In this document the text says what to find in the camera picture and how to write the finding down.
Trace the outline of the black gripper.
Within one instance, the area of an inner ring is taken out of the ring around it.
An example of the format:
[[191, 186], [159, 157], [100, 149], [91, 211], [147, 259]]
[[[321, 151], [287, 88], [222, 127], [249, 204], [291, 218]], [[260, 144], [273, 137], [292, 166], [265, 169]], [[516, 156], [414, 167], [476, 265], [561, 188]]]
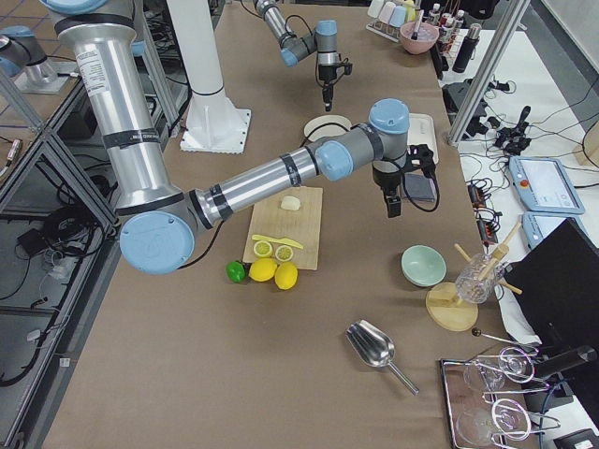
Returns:
[[339, 70], [343, 71], [342, 75], [350, 75], [352, 73], [352, 63], [348, 58], [343, 59], [337, 51], [319, 52], [317, 54], [316, 72], [317, 79], [323, 86], [322, 98], [325, 111], [332, 110], [332, 86], [339, 77]]
[[387, 217], [401, 215], [402, 163], [399, 159], [384, 158], [372, 162], [373, 180], [383, 192]]

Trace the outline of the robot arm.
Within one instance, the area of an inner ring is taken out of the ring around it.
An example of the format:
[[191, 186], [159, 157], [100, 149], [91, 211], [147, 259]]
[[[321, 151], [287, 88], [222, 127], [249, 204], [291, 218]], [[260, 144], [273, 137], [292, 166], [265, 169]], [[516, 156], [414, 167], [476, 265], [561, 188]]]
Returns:
[[[202, 191], [184, 193], [168, 175], [162, 140], [148, 110], [134, 53], [144, 19], [142, 1], [39, 1], [49, 10], [62, 45], [76, 57], [80, 75], [121, 196], [116, 212], [123, 257], [134, 268], [165, 274], [192, 265], [196, 237], [234, 212], [253, 206], [318, 175], [329, 181], [373, 168], [407, 171], [408, 107], [399, 99], [374, 103], [366, 123], [320, 138], [291, 153]], [[177, 42], [191, 89], [185, 151], [243, 152], [251, 110], [226, 96], [208, 3], [169, 1]], [[340, 65], [336, 23], [320, 21], [314, 43], [291, 36], [275, 1], [253, 1], [258, 16], [280, 41], [287, 66], [316, 51], [317, 62]]]
[[325, 111], [332, 111], [334, 86], [343, 76], [349, 76], [353, 64], [338, 52], [338, 27], [335, 20], [319, 21], [314, 29], [298, 36], [288, 25], [275, 1], [254, 1], [256, 14], [269, 26], [277, 38], [280, 55], [286, 66], [292, 67], [316, 53], [315, 80], [321, 87]]

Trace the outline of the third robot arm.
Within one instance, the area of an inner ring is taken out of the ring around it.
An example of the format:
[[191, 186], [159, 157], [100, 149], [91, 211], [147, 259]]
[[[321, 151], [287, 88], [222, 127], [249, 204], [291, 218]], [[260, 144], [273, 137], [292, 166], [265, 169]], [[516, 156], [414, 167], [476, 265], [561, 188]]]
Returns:
[[1, 29], [1, 71], [26, 94], [58, 94], [66, 84], [35, 34], [24, 25]]

